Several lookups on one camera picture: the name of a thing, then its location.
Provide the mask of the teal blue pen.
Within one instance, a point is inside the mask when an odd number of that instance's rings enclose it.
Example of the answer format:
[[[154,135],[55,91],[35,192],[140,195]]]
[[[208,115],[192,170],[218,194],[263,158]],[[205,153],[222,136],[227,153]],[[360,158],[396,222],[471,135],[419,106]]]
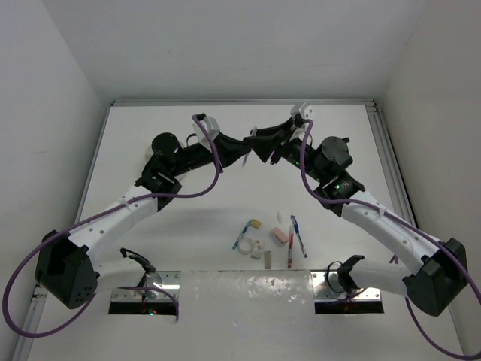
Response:
[[[250,227],[251,222],[252,222],[252,220],[247,221],[247,224],[244,226],[243,230],[240,232],[240,234],[239,234],[239,236],[237,237],[234,245],[232,246],[232,250],[236,250],[236,249],[237,249],[237,246],[238,246],[239,243],[241,242],[241,239],[242,239],[242,238],[245,236],[245,234],[247,233],[247,230],[248,230],[248,228]]]

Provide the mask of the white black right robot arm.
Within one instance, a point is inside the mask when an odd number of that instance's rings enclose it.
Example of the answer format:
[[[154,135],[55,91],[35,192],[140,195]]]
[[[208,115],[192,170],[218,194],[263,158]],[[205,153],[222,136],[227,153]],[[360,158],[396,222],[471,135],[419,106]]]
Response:
[[[454,238],[442,242],[392,213],[347,172],[352,164],[348,139],[329,136],[312,148],[307,143],[312,126],[296,116],[259,129],[244,142],[261,161],[274,165],[284,159],[300,170],[303,181],[317,181],[310,194],[325,209],[366,231],[399,259],[396,265],[381,265],[351,256],[329,279],[333,291],[351,294],[374,287],[407,298],[427,315],[442,314],[467,286],[463,244]]]

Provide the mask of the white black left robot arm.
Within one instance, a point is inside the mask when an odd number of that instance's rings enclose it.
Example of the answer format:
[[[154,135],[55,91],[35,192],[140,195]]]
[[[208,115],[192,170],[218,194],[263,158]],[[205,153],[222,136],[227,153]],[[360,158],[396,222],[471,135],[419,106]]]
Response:
[[[111,205],[112,213],[92,220],[52,241],[39,254],[37,282],[67,308],[84,305],[92,295],[120,287],[138,287],[155,268],[145,257],[121,250],[121,260],[101,264],[101,255],[143,219],[161,211],[179,193],[178,177],[219,159],[229,167],[250,151],[239,140],[218,134],[217,153],[202,144],[181,147],[176,136],[165,132],[152,142],[153,155],[135,184]]]

